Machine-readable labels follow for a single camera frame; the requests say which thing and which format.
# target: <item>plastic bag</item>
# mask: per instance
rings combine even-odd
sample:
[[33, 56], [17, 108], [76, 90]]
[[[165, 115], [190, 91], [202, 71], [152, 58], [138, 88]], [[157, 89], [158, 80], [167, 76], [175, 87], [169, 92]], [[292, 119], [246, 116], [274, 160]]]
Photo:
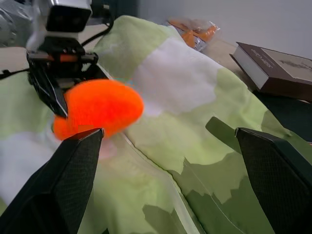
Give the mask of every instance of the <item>plastic bag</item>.
[[200, 19], [170, 18], [165, 24], [175, 27], [186, 44], [197, 51], [202, 51], [220, 31], [214, 23]]

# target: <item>white wall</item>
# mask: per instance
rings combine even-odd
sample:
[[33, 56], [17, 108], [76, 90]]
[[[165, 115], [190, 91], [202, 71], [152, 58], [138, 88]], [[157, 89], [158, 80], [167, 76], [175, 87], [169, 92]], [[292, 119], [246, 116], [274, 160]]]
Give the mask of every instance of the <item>white wall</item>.
[[222, 39], [312, 59], [312, 0], [140, 0], [139, 16], [160, 23], [169, 16], [214, 22]]

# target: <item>orange fluffy ball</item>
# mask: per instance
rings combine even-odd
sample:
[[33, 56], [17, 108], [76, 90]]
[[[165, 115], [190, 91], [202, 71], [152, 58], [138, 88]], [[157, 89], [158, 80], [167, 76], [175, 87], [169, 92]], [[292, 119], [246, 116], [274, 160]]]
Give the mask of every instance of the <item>orange fluffy ball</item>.
[[137, 121], [144, 108], [135, 90], [115, 80], [82, 82], [64, 96], [68, 118], [56, 116], [53, 125], [60, 140], [97, 128], [103, 128], [105, 137], [110, 137]]

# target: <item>wrinkled fabric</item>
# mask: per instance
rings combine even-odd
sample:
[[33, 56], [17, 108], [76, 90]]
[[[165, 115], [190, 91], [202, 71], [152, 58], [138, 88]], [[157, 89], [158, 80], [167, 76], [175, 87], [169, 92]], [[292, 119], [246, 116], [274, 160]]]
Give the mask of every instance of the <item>wrinkled fabric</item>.
[[[145, 111], [124, 133], [103, 140], [79, 233], [273, 234], [232, 146], [233, 132], [218, 129], [226, 139], [219, 140], [216, 120], [286, 139], [309, 161], [311, 146], [171, 27], [120, 17], [94, 51], [112, 78], [142, 95]], [[0, 170], [0, 212], [60, 144], [51, 132], [52, 113], [25, 73], [0, 81], [4, 94], [0, 166], [11, 169]]]

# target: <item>brown book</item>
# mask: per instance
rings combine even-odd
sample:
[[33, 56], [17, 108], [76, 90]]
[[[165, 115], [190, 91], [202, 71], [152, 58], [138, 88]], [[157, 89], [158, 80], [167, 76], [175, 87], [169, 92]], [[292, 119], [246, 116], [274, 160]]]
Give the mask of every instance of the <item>brown book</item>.
[[233, 58], [258, 91], [312, 101], [312, 60], [238, 42]]

